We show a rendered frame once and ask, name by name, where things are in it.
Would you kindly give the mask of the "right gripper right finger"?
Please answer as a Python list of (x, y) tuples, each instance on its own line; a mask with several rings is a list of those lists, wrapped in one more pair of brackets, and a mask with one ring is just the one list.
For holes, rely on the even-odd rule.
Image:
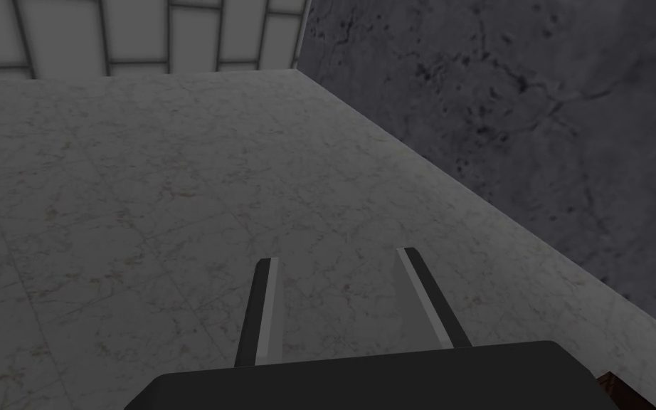
[(472, 346), (417, 248), (396, 249), (394, 288), (411, 350)]

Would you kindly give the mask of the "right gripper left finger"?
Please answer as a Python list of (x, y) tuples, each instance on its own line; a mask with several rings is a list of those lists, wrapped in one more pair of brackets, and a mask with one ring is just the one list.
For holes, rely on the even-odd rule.
[(235, 367), (283, 361), (284, 285), (279, 258), (260, 259), (253, 273)]

